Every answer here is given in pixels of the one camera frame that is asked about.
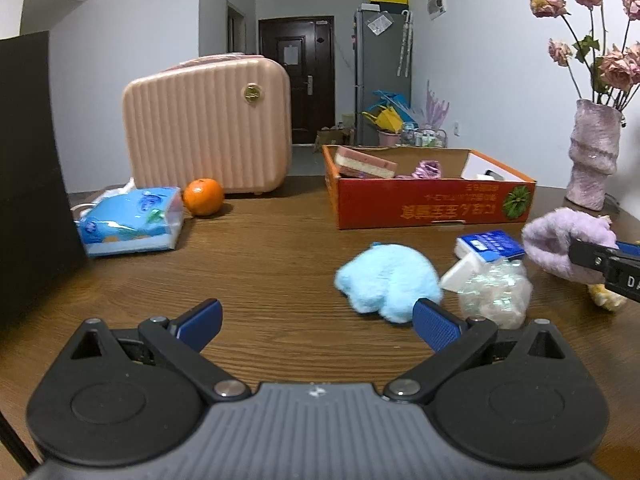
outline orange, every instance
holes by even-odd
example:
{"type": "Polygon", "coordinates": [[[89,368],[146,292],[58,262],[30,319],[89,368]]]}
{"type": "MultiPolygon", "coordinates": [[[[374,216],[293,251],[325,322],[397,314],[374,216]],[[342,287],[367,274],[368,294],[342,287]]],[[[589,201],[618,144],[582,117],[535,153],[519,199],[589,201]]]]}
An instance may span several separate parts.
{"type": "Polygon", "coordinates": [[[210,216],[222,207],[225,191],[212,178],[199,178],[187,186],[182,199],[194,216],[210,216]]]}

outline refrigerator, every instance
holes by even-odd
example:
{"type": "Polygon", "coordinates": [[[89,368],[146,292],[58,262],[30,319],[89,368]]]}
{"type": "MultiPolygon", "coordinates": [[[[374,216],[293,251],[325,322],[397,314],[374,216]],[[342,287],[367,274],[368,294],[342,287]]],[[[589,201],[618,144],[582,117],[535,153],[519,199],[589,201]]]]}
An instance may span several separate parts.
{"type": "Polygon", "coordinates": [[[355,26],[355,143],[359,146],[378,146],[378,130],[361,112],[366,111],[380,98],[374,90],[384,90],[404,95],[411,102],[411,69],[404,76],[406,51],[402,71],[398,77],[398,64],[404,32],[404,16],[389,14],[393,24],[376,36],[367,23],[378,13],[374,10],[357,10],[355,26]]]}

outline table surface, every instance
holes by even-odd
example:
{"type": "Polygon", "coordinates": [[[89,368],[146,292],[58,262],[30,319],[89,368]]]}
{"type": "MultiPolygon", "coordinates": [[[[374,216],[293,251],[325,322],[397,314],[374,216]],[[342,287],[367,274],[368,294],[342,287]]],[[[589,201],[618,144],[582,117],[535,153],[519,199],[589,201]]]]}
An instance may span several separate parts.
{"type": "MultiPolygon", "coordinates": [[[[561,205],[562,190],[538,189],[531,217],[561,205]]],[[[640,239],[639,221],[625,212],[612,218],[619,239],[640,239]]],[[[291,177],[271,194],[228,200],[221,216],[186,221],[176,251],[95,260],[4,330],[0,409],[33,449],[27,401],[83,319],[133,327],[152,315],[176,317],[210,297],[222,301],[225,321],[203,354],[251,386],[336,381],[381,388],[431,351],[411,328],[354,313],[334,289],[335,271],[372,242],[389,242],[421,251],[442,275],[456,261],[456,237],[486,228],[519,237],[522,224],[339,231],[322,177],[291,177]]],[[[594,306],[584,286],[527,267],[534,286],[528,316],[558,326],[609,402],[609,429],[594,462],[614,480],[638,480],[638,305],[611,314],[594,306]]],[[[446,293],[444,306],[460,314],[454,294],[446,293]]],[[[20,478],[4,449],[0,463],[0,480],[20,478]]]]}

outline light blue stuffed toy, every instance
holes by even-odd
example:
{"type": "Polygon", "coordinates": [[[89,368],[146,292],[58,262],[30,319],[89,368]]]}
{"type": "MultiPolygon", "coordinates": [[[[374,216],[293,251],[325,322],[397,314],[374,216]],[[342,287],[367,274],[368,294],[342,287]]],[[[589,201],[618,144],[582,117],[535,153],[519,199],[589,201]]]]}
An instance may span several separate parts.
{"type": "Polygon", "coordinates": [[[406,323],[420,298],[442,301],[438,281],[438,273],[418,251],[375,243],[340,268],[334,284],[356,312],[379,312],[392,323],[406,323]]]}

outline pink suitcase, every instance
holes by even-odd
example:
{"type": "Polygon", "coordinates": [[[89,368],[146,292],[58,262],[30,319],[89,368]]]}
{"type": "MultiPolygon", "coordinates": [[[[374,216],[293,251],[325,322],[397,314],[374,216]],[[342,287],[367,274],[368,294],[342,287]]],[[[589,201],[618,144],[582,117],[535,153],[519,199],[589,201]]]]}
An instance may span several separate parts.
{"type": "Polygon", "coordinates": [[[213,178],[226,193],[262,193],[289,171],[289,76],[270,59],[190,60],[129,83],[122,108],[138,188],[213,178]]]}

